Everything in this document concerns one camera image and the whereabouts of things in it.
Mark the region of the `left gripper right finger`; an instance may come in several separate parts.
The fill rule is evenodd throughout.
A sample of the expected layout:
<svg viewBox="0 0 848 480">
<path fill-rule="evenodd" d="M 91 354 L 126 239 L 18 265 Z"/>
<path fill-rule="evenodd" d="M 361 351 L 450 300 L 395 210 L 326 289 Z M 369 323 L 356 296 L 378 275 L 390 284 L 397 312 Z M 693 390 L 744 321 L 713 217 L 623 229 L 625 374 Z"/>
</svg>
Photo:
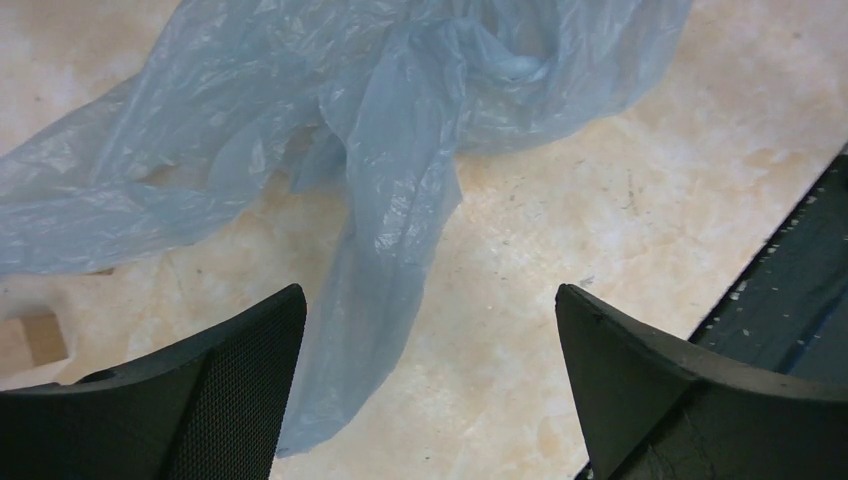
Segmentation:
<svg viewBox="0 0 848 480">
<path fill-rule="evenodd" d="M 843 479 L 847 390 L 753 367 L 560 286 L 591 479 Z"/>
</svg>

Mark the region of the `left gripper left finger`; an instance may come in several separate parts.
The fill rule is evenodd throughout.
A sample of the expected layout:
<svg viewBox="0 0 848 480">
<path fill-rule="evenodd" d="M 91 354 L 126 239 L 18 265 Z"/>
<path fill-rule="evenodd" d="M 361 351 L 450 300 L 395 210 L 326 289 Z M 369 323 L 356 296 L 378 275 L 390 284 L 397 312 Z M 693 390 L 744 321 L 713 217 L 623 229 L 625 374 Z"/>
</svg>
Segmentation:
<svg viewBox="0 0 848 480">
<path fill-rule="evenodd" d="M 1 395 L 5 479 L 265 479 L 307 315 L 292 284 L 69 384 Z"/>
</svg>

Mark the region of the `blue plastic trash bag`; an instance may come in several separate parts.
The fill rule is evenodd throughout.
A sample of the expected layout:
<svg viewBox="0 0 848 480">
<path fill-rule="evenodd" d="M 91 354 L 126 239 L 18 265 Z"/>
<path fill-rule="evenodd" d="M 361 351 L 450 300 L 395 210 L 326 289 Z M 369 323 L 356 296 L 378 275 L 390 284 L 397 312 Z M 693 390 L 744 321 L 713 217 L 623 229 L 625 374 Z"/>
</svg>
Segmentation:
<svg viewBox="0 0 848 480">
<path fill-rule="evenodd" d="M 272 172 L 349 215 L 276 453 L 330 439 L 395 368 L 457 153 L 534 148 L 662 77 L 687 1 L 185 1 L 141 71 L 1 159 L 1 270 L 81 273 L 194 243 Z"/>
</svg>

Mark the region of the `wooden letter tile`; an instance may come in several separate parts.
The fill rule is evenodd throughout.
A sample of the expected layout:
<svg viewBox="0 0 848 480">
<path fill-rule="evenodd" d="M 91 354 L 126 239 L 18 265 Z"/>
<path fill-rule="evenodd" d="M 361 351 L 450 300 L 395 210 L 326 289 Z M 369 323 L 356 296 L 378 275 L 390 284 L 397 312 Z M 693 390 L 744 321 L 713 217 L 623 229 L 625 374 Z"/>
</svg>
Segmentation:
<svg viewBox="0 0 848 480">
<path fill-rule="evenodd" d="M 23 316 L 21 324 L 35 366 L 68 358 L 68 348 L 60 322 L 54 312 Z"/>
</svg>

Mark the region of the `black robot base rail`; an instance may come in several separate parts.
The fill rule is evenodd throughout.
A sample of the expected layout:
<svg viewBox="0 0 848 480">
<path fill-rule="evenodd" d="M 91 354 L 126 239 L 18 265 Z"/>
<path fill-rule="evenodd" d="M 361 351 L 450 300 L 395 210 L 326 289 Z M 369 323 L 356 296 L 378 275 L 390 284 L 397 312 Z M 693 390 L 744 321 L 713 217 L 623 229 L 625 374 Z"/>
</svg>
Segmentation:
<svg viewBox="0 0 848 480">
<path fill-rule="evenodd" d="M 688 339 L 847 390 L 847 157 L 838 155 Z"/>
</svg>

